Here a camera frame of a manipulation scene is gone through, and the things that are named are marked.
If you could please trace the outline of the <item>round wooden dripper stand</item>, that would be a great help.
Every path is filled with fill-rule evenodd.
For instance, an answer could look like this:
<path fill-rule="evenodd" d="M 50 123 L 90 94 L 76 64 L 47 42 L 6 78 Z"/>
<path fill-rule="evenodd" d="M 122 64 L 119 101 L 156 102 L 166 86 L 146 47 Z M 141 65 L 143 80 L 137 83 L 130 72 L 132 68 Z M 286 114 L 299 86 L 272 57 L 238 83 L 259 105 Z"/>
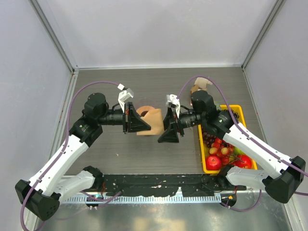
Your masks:
<path fill-rule="evenodd" d="M 145 105 L 137 109 L 137 113 L 141 118 L 150 118 L 156 113 L 156 109 L 152 106 Z"/>

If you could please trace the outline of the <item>brown paper coffee filter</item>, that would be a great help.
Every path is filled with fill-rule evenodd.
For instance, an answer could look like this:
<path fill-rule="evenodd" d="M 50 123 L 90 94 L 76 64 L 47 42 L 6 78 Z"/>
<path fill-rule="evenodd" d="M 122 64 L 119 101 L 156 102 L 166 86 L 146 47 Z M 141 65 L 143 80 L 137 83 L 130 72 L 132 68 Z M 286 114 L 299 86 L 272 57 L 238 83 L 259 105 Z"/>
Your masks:
<path fill-rule="evenodd" d="M 151 130 L 137 132 L 138 136 L 161 135 L 164 132 L 162 110 L 156 108 L 156 113 L 150 118 L 142 118 L 151 126 Z"/>

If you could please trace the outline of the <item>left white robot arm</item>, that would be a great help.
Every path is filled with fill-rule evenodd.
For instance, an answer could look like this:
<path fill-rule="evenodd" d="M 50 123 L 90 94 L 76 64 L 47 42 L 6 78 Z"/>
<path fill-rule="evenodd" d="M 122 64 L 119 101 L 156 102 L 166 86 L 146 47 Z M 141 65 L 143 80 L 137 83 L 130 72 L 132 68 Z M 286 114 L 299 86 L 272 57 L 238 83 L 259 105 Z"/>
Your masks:
<path fill-rule="evenodd" d="M 102 134 L 103 125 L 121 125 L 124 133 L 151 129 L 151 126 L 136 112 L 133 103 L 126 102 L 129 97 L 127 90 L 119 93 L 119 109 L 110 109 L 102 93 L 93 93 L 88 97 L 82 110 L 82 117 L 73 124 L 58 151 L 28 181 L 19 180 L 16 183 L 17 196 L 25 208 L 42 221 L 46 221 L 55 214 L 62 201 L 75 193 L 84 189 L 96 192 L 102 188 L 102 173 L 93 167 L 86 167 L 66 185 L 61 185 L 59 181 Z"/>

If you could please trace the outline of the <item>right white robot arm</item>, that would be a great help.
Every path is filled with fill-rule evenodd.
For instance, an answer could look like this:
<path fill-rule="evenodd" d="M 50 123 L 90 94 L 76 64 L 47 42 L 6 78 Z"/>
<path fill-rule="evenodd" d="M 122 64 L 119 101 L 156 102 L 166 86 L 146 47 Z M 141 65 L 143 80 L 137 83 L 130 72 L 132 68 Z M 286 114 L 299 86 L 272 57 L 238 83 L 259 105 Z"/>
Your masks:
<path fill-rule="evenodd" d="M 305 160 L 299 156 L 291 158 L 264 143 L 236 121 L 231 110 L 219 110 L 207 91 L 194 92 L 191 102 L 192 110 L 181 113 L 178 97 L 167 95 L 164 133 L 158 142 L 178 143 L 184 129 L 201 125 L 210 135 L 239 148 L 262 167 L 262 170 L 225 167 L 218 177 L 220 188 L 228 190 L 237 185 L 252 187 L 265 190 L 280 203 L 288 203 L 304 179 Z"/>

